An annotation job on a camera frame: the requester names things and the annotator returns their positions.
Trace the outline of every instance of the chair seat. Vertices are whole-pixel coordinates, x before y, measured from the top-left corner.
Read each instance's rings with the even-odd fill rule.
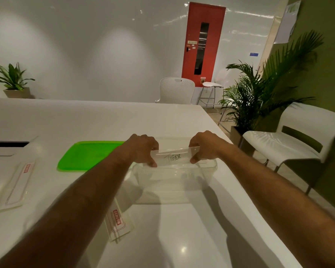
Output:
[[[212,87],[212,86],[222,87],[222,85],[216,84],[216,83],[212,83],[212,82],[204,82],[204,83],[202,83],[202,85],[206,86],[206,87]]]
[[[277,166],[293,159],[320,159],[319,154],[313,148],[284,133],[248,131],[243,137]]]

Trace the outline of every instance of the potted plant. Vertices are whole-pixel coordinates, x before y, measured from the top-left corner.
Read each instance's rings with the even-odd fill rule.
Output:
[[[225,121],[233,121],[236,126],[231,128],[230,139],[249,155],[254,148],[243,139],[246,131],[255,130],[259,121],[277,108],[285,108],[293,102],[302,103],[314,97],[285,98],[290,89],[286,86],[283,76],[303,69],[306,56],[316,57],[314,49],[323,44],[323,37],[314,30],[301,35],[297,41],[286,45],[280,52],[277,50],[263,64],[263,76],[254,72],[253,66],[245,63],[230,64],[226,68],[239,69],[243,76],[236,84],[224,90],[224,98],[219,101],[222,108],[231,108]]]
[[[32,99],[30,88],[27,87],[26,80],[35,81],[35,79],[23,79],[22,75],[26,70],[21,71],[19,63],[14,67],[9,64],[9,70],[0,66],[0,83],[7,88],[4,90],[8,98]]]

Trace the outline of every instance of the brown planter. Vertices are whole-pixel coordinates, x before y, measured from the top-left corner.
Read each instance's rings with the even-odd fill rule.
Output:
[[[242,134],[240,134],[240,132],[238,131],[238,127],[231,127],[230,140],[248,156],[253,156],[255,148],[243,138]]]
[[[4,90],[6,96],[8,98],[15,98],[15,99],[34,99],[34,96],[30,93],[30,88],[24,87],[21,90]]]

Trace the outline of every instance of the green plastic lid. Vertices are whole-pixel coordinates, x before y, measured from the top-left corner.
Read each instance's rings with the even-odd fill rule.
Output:
[[[82,141],[74,144],[58,162],[58,171],[85,172],[106,158],[124,141]]]

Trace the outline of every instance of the white table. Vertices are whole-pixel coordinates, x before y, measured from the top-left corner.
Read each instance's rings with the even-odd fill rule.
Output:
[[[56,170],[75,142],[126,140],[133,133],[192,137],[205,130],[229,141],[197,105],[0,99],[0,141],[31,141],[0,157],[0,190],[19,162],[39,158],[24,205],[0,213],[0,256],[81,175]],[[269,267],[301,267],[221,161],[210,189],[190,201],[127,207],[134,230],[116,244],[101,228],[80,267],[266,267],[259,256]]]

